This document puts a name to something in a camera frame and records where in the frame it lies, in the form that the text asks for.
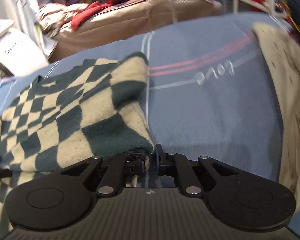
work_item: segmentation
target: white stripe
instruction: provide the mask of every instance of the white stripe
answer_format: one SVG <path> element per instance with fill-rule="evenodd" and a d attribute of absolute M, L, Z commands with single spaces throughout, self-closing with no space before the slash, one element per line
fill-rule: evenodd
<path fill-rule="evenodd" d="M 146 44 L 146 39 L 148 38 L 150 33 L 147 33 L 143 39 L 142 39 L 142 44 L 141 44 L 141 52 L 144 53 L 145 52 L 145 44 Z"/>
<path fill-rule="evenodd" d="M 277 24 L 279 25 L 279 27 L 281 27 L 282 29 L 284 29 L 286 32 L 288 32 L 288 27 L 285 26 L 282 22 L 280 22 L 276 17 L 272 16 L 271 14 L 269 14 L 269 16 L 271 17 L 271 19 Z"/>
<path fill-rule="evenodd" d="M 54 68 L 58 65 L 58 63 L 59 63 L 59 60 L 52 66 L 52 68 L 49 70 L 49 72 L 46 74 L 46 76 L 44 78 L 48 78 L 50 76 L 50 74 L 52 73 Z"/>
<path fill-rule="evenodd" d="M 2 87 L 2 85 L 3 85 L 4 83 L 9 83 L 9 82 L 12 81 L 12 80 L 16 80 L 16 78 L 13 76 L 13 77 L 9 77 L 8 79 L 1 79 L 1 80 L 0 80 L 0 88 Z"/>
<path fill-rule="evenodd" d="M 239 59 L 239 60 L 235 61 L 234 63 L 232 63 L 233 68 L 236 68 L 236 67 L 239 67 L 239 66 L 243 65 L 244 63 L 246 63 L 249 60 L 253 59 L 254 57 L 259 55 L 260 53 L 261 53 L 260 49 L 255 49 L 254 51 L 250 52 L 246 56 L 244 56 L 241 59 Z M 197 83 L 196 76 L 194 78 L 190 79 L 190 80 L 179 81 L 179 82 L 170 83 L 170 84 L 166 84 L 166 85 L 151 87 L 149 89 L 150 90 L 164 89 L 164 88 L 170 88 L 170 87 L 178 87 L 178 86 L 187 85 L 187 84 L 191 84 L 191 83 Z"/>
<path fill-rule="evenodd" d="M 150 43 L 153 36 L 154 36 L 154 31 L 151 32 L 148 39 L 148 46 L 147 46 L 148 62 L 150 61 Z M 150 77 L 149 77 L 149 67 L 148 67 L 147 87 L 146 87 L 146 125 L 148 130 L 149 130 L 149 91 L 150 91 Z"/>

